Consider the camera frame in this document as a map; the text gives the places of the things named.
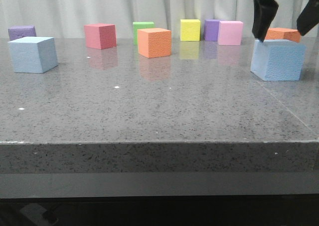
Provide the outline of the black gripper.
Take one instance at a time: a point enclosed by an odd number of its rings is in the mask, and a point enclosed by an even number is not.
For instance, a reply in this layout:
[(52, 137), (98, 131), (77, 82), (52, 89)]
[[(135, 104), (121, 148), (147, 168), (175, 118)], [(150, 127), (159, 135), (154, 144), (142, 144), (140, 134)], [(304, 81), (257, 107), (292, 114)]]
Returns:
[[(276, 16), (279, 5), (275, 0), (253, 0), (254, 20), (252, 33), (261, 42), (265, 40), (271, 22)], [(319, 0), (309, 0), (297, 19), (297, 30), (306, 35), (319, 23)]]

